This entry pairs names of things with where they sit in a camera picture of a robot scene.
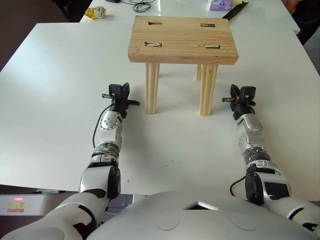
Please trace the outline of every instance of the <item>robotic arm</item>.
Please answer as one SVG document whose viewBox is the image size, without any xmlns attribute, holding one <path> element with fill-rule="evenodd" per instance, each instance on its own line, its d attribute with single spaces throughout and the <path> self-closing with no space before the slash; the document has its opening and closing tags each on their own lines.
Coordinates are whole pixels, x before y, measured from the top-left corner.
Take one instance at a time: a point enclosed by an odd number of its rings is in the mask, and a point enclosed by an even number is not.
<svg viewBox="0 0 320 240">
<path fill-rule="evenodd" d="M 262 135 L 263 127 L 252 106 L 256 88 L 236 85 L 230 89 L 233 118 L 237 123 L 239 149 L 246 164 L 245 191 L 247 199 L 271 212 L 292 220 L 315 232 L 320 238 L 320 208 L 299 198 L 291 197 L 291 188 L 285 176 L 271 161 Z"/>
<path fill-rule="evenodd" d="M 109 94 L 102 95 L 112 99 L 112 104 L 98 120 L 99 143 L 95 146 L 93 136 L 94 150 L 81 177 L 79 193 L 67 198 L 41 220 L 10 232 L 3 240 L 84 240 L 102 224 L 109 201 L 121 191 L 118 157 L 122 122 L 130 105 L 140 105 L 138 101 L 128 100 L 129 92 L 128 83 L 111 84 Z"/>
</svg>

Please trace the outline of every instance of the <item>white table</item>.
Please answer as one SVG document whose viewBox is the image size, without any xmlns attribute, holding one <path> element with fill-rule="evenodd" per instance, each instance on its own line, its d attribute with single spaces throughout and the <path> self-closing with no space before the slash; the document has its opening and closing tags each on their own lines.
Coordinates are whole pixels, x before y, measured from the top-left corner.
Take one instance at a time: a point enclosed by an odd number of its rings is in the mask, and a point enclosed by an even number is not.
<svg viewBox="0 0 320 240">
<path fill-rule="evenodd" d="M 112 3 L 105 0 L 93 0 L 90 7 L 106 8 L 104 19 L 92 20 L 83 16 L 81 23 L 117 22 L 133 23 L 135 15 L 222 18 L 227 11 L 209 11 L 208 0 L 156 0 L 151 9 L 144 13 L 136 13 L 132 6 L 125 3 Z M 293 20 L 281 0 L 251 0 L 244 9 L 230 21 L 232 30 L 244 27 L 277 27 L 294 30 L 300 29 Z"/>
<path fill-rule="evenodd" d="M 129 108 L 123 125 L 122 193 L 228 193 L 245 172 L 236 122 L 221 102 L 237 84 L 257 88 L 269 153 L 293 195 L 319 200 L 320 80 L 292 30 L 235 29 L 239 60 L 219 66 L 213 115 L 201 117 L 196 66 L 180 64 L 160 66 L 157 113 L 144 114 L 144 64 L 127 57 L 131 27 L 35 26 L 0 73 L 0 184 L 76 191 L 97 117 L 110 103 L 101 94 L 129 82 L 141 106 Z M 235 193 L 244 196 L 243 185 Z"/>
</svg>

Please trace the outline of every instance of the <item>rectangular hole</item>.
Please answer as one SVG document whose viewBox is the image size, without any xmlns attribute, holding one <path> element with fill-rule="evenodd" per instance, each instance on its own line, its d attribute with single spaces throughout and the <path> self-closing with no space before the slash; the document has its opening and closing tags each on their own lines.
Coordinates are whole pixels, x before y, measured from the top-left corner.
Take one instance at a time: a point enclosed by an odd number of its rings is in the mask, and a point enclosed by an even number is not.
<svg viewBox="0 0 320 240">
<path fill-rule="evenodd" d="M 213 23 L 201 23 L 201 27 L 214 28 L 216 25 Z"/>
<path fill-rule="evenodd" d="M 219 44 L 215 44 L 215 45 L 208 45 L 208 44 L 204 44 L 203 47 L 205 49 L 219 49 L 220 45 Z"/>
<path fill-rule="evenodd" d="M 161 48 L 162 47 L 162 43 L 161 42 L 144 42 L 146 47 L 149 48 Z"/>
<path fill-rule="evenodd" d="M 149 25 L 160 25 L 162 26 L 162 22 L 158 22 L 158 21 L 148 21 Z"/>
</svg>

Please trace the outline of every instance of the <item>stool leg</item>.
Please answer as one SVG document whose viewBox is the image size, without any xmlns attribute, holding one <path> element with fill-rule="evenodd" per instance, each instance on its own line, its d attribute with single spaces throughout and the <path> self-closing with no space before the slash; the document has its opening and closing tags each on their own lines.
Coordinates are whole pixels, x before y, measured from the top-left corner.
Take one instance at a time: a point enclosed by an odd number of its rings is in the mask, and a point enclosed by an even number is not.
<svg viewBox="0 0 320 240">
<path fill-rule="evenodd" d="M 196 66 L 196 77 L 195 77 L 195 79 L 200 80 L 201 79 L 201 75 L 202 75 L 202 73 L 201 73 L 201 64 L 198 64 Z"/>
<path fill-rule="evenodd" d="M 202 65 L 201 93 L 200 93 L 200 115 L 209 116 L 214 95 L 218 65 Z"/>
<path fill-rule="evenodd" d="M 155 81 L 154 81 L 154 97 L 153 97 L 153 114 L 156 113 L 157 93 L 158 93 L 158 80 L 159 80 L 160 63 L 155 65 Z"/>
<path fill-rule="evenodd" d="M 145 64 L 145 113 L 156 113 L 156 100 L 159 78 L 159 63 Z"/>
</svg>

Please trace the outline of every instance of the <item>black cable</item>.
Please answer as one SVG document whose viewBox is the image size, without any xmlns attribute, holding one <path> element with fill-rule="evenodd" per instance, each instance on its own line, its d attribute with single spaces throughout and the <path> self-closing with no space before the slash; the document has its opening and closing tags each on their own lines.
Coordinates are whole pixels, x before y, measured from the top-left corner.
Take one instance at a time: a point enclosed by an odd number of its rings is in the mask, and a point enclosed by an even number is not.
<svg viewBox="0 0 320 240">
<path fill-rule="evenodd" d="M 99 121 L 101 119 L 101 116 L 102 114 L 104 114 L 104 112 L 106 110 L 108 110 L 112 105 L 114 104 L 114 102 L 112 102 L 109 106 L 107 106 L 100 114 L 99 118 L 98 118 L 98 121 L 96 122 L 96 125 L 95 125 L 95 128 L 94 128 L 94 132 L 93 132 L 93 136 L 92 136 L 92 144 L 93 144 L 93 148 L 95 149 L 96 148 L 96 144 L 95 144 L 95 136 L 96 136 L 96 131 L 97 131 L 97 128 L 98 128 L 98 125 L 99 125 Z"/>
<path fill-rule="evenodd" d="M 132 5 L 133 11 L 136 13 L 144 13 L 151 9 L 151 4 L 154 3 L 156 0 L 151 0 L 151 1 L 146 1 L 146 0 L 129 0 L 123 1 L 121 0 L 120 2 L 123 4 L 129 4 Z"/>
<path fill-rule="evenodd" d="M 239 180 L 233 182 L 231 185 L 230 185 L 230 193 L 232 196 L 235 196 L 234 193 L 232 192 L 232 188 L 234 185 L 236 185 L 237 183 L 240 183 L 242 180 L 244 180 L 246 178 L 246 176 L 243 176 L 242 178 L 240 178 Z"/>
<path fill-rule="evenodd" d="M 252 106 L 250 106 L 250 109 L 254 114 L 256 114 L 256 112 L 255 112 L 255 110 L 254 110 L 254 108 Z"/>
</svg>

